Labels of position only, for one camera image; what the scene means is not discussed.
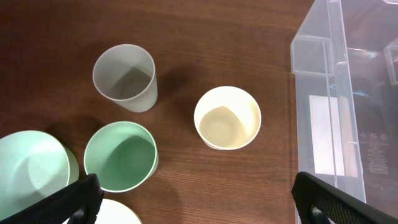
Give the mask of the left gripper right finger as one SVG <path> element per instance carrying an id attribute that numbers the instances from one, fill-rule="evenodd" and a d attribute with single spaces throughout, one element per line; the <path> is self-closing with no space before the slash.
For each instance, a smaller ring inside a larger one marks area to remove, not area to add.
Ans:
<path id="1" fill-rule="evenodd" d="M 397 219 L 346 194 L 308 172 L 299 172 L 292 187 L 302 223 L 397 223 Z"/>

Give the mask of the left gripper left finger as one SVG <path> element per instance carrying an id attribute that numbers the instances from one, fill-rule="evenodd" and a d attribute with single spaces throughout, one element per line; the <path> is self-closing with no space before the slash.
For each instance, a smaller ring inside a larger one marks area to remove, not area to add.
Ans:
<path id="1" fill-rule="evenodd" d="M 2 220 L 1 224 L 94 224 L 103 197 L 97 175 L 89 174 Z"/>

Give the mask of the white small bowl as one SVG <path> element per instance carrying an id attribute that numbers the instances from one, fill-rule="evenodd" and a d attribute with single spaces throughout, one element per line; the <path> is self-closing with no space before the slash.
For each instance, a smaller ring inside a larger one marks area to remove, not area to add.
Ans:
<path id="1" fill-rule="evenodd" d="M 142 224 L 137 214 L 120 202 L 103 199 L 95 224 Z"/>

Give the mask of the green small bowl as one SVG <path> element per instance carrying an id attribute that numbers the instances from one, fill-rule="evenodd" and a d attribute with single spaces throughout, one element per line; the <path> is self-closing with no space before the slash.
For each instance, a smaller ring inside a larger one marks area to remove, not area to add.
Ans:
<path id="1" fill-rule="evenodd" d="M 41 201 L 79 179 L 71 150 L 42 131 L 1 138 L 1 219 Z"/>

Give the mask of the green plastic cup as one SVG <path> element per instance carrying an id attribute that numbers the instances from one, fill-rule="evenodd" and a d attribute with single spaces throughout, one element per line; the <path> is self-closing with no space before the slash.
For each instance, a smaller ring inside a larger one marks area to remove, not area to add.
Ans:
<path id="1" fill-rule="evenodd" d="M 101 189 L 135 189 L 154 174 L 159 153 L 153 135 L 131 121 L 109 123 L 92 135 L 85 148 L 86 174 L 96 174 Z"/>

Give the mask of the cream plastic cup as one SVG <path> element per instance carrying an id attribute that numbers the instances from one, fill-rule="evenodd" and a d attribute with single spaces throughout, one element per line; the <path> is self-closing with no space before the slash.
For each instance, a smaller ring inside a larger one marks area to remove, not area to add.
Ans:
<path id="1" fill-rule="evenodd" d="M 252 142 L 261 128 L 261 109 L 252 95 L 235 86 L 206 92 L 194 110 L 198 135 L 210 148 L 229 151 Z"/>

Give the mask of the grey plastic cup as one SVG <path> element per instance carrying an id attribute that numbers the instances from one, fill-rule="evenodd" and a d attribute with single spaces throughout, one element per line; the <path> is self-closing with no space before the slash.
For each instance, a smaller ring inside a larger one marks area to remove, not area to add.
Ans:
<path id="1" fill-rule="evenodd" d="M 133 44 L 121 44 L 103 52 L 94 64 L 93 84 L 105 98 L 141 113 L 151 109 L 158 97 L 154 59 Z"/>

